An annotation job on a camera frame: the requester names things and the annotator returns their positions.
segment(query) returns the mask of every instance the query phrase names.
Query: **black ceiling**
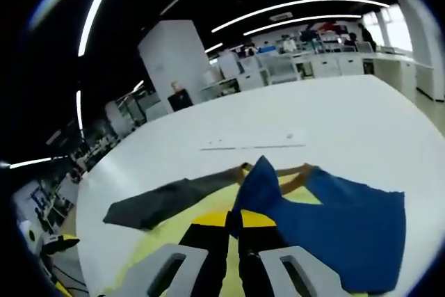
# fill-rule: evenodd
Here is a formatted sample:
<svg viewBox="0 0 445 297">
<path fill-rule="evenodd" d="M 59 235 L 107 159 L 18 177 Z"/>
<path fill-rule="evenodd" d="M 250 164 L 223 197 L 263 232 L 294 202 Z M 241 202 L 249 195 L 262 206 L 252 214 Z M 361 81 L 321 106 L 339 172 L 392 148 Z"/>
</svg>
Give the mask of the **black ceiling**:
<svg viewBox="0 0 445 297">
<path fill-rule="evenodd" d="M 1 85 L 1 123 L 8 125 L 0 159 L 9 162 L 51 154 L 45 141 L 76 117 L 75 92 L 82 89 L 86 125 L 104 105 L 129 92 L 146 73 L 137 45 L 160 19 L 191 19 L 205 47 L 236 44 L 247 30 L 270 24 L 271 15 L 292 11 L 294 17 L 362 14 L 375 7 L 349 2 L 312 3 L 282 8 L 211 30 L 254 10 L 295 0 L 104 0 L 95 18 L 86 54 L 77 57 L 83 23 L 92 0 L 61 0 L 32 33 L 24 28 L 39 0 L 22 0 L 9 25 L 17 48 L 7 60 Z M 394 0 L 376 0 L 392 3 Z"/>
</svg>

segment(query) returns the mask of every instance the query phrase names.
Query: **cable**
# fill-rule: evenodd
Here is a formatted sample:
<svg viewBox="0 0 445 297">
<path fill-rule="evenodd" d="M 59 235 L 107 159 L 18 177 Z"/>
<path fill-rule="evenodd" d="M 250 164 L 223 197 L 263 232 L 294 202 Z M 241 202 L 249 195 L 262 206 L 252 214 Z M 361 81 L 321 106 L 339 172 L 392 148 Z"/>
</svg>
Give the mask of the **cable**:
<svg viewBox="0 0 445 297">
<path fill-rule="evenodd" d="M 83 289 L 79 289 L 79 288 L 74 288 L 74 287 L 65 287 L 65 289 L 67 290 L 77 290 L 77 291 L 82 291 L 85 292 L 86 294 L 90 294 L 88 291 L 83 290 Z"/>
<path fill-rule="evenodd" d="M 60 271 L 62 274 L 64 274 L 65 276 L 69 277 L 70 279 L 72 279 L 73 281 L 76 281 L 79 284 L 82 284 L 83 286 L 86 287 L 86 284 L 83 283 L 82 281 L 76 280 L 75 278 L 73 278 L 72 276 L 68 275 L 65 271 L 63 271 L 62 269 L 58 268 L 56 265 L 53 264 L 53 267 L 55 269 L 57 269 L 58 271 Z"/>
</svg>

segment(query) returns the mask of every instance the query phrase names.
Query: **white table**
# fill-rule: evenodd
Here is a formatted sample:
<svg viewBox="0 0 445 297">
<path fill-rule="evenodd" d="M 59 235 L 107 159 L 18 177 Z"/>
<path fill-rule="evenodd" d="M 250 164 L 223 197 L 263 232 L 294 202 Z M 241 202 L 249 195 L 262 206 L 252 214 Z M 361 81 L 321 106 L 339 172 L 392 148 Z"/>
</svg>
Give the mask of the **white table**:
<svg viewBox="0 0 445 297">
<path fill-rule="evenodd" d="M 305 147 L 199 151 L 216 131 L 302 129 Z M 298 81 L 199 104 L 147 123 L 79 185 L 79 257 L 93 296 L 112 286 L 143 233 L 102 222 L 111 203 L 262 154 L 276 168 L 308 162 L 334 175 L 405 192 L 407 234 L 396 290 L 404 296 L 445 233 L 445 138 L 420 110 L 373 76 Z"/>
</svg>

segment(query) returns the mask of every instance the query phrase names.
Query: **gray cloth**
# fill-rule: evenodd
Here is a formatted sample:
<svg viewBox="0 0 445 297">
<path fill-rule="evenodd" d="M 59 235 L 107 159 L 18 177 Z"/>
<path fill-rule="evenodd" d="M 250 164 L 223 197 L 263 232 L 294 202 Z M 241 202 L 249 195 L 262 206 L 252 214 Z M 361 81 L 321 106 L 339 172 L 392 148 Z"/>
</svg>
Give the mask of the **gray cloth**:
<svg viewBox="0 0 445 297">
<path fill-rule="evenodd" d="M 182 179 L 153 191 L 113 203 L 104 223 L 150 230 L 160 222 L 237 182 L 235 169 L 199 179 Z"/>
</svg>

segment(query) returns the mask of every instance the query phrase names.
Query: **window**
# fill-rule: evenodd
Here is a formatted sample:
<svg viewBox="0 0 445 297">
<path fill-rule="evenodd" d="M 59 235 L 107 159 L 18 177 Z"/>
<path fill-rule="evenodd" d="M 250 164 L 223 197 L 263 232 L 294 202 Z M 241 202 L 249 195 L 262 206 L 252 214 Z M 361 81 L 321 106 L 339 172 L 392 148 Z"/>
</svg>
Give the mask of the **window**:
<svg viewBox="0 0 445 297">
<path fill-rule="evenodd" d="M 412 51 L 410 32 L 399 5 L 385 9 L 383 18 L 387 25 L 389 43 L 392 47 Z"/>
<path fill-rule="evenodd" d="M 363 15 L 363 25 L 368 29 L 377 45 L 385 45 L 383 42 L 382 31 L 378 25 L 377 15 L 374 12 Z"/>
</svg>

